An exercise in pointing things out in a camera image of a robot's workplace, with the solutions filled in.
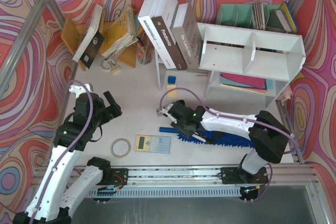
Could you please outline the blue microfiber duster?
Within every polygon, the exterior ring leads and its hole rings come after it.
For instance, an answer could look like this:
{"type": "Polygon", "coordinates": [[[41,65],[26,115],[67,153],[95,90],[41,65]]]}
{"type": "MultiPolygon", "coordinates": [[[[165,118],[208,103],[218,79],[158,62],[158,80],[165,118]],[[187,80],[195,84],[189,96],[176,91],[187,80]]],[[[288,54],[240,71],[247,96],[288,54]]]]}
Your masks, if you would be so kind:
{"type": "Polygon", "coordinates": [[[241,136],[229,134],[225,132],[218,132],[218,131],[204,131],[200,133],[195,133],[197,135],[202,135],[211,140],[211,144],[203,143],[193,136],[187,138],[182,135],[178,130],[172,127],[159,127],[159,132],[161,133],[171,133],[177,134],[178,139],[184,142],[190,142],[195,144],[205,144],[205,145],[220,145],[220,146],[229,146],[229,147],[248,147],[254,148],[253,143],[241,136]]]}

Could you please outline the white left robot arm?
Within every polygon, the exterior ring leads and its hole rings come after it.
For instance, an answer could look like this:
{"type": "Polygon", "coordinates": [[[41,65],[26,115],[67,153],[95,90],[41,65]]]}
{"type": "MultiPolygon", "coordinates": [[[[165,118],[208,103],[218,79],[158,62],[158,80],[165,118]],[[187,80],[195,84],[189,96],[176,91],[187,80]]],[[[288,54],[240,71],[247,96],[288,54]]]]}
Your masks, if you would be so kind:
{"type": "Polygon", "coordinates": [[[90,85],[73,80],[69,91],[76,95],[74,111],[56,130],[50,161],[37,192],[25,211],[15,215],[13,223],[71,223],[74,212],[97,184],[111,185],[114,176],[108,160],[93,157],[79,178],[67,188],[68,179],[87,143],[93,143],[95,130],[122,114],[109,91],[104,99],[93,93],[90,85]]]}

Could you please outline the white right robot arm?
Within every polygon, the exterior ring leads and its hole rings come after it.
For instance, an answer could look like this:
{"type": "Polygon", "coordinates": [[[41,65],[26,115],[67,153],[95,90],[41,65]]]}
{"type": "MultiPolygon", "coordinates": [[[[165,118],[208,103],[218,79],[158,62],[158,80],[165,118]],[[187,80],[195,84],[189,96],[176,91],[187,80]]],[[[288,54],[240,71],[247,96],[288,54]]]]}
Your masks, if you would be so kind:
{"type": "Polygon", "coordinates": [[[182,139],[211,145],[250,147],[234,175],[239,182],[251,183],[260,178],[267,164],[279,164],[286,153],[290,133],[268,111],[256,115],[224,113],[198,106],[188,108],[183,100],[157,110],[171,120],[171,127],[182,139]]]}

